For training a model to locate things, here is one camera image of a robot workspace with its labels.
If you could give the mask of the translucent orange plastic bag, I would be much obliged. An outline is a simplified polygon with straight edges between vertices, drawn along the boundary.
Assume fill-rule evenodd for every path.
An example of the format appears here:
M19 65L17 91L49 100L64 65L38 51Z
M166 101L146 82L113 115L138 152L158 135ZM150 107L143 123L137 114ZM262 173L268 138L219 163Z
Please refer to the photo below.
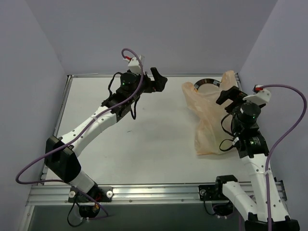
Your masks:
M231 136L222 129L223 126L228 132L231 131L231 117L221 121L227 115L225 107L231 101L227 100L218 105L216 100L222 90L237 86L235 72L232 70L225 72L219 81L219 88L205 84L196 90L195 83L191 82L185 82L181 86L187 107L199 118L194 136L194 147L198 155L220 155L224 153L222 149L226 150L231 146Z

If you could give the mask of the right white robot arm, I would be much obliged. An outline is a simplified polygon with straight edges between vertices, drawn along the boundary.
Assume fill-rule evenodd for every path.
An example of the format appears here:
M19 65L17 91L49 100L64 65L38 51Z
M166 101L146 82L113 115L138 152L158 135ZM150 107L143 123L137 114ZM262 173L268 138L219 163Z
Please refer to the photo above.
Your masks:
M270 152L257 124L261 108L269 102L271 93L262 86L255 86L254 91L254 95L247 95L233 86L223 90L216 100L218 105L232 101L225 107L227 114L232 116L232 147L246 167L254 197L242 189L233 175L218 176L214 194L232 203L247 231L298 231L298 221L290 217L280 198L270 168Z

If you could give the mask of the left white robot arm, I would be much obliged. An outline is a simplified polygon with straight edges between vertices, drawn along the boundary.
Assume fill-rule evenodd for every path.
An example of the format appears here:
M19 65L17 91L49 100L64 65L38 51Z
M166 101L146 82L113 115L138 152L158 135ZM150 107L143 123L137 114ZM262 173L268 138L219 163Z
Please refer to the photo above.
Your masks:
M78 157L82 151L104 130L119 122L127 113L136 114L136 104L143 93L162 92L167 78L151 68L153 79L147 74L131 71L120 73L120 87L110 92L109 97L83 123L71 132L46 141L44 164L64 183L80 190L80 197L86 202L103 195L97 183L81 167Z

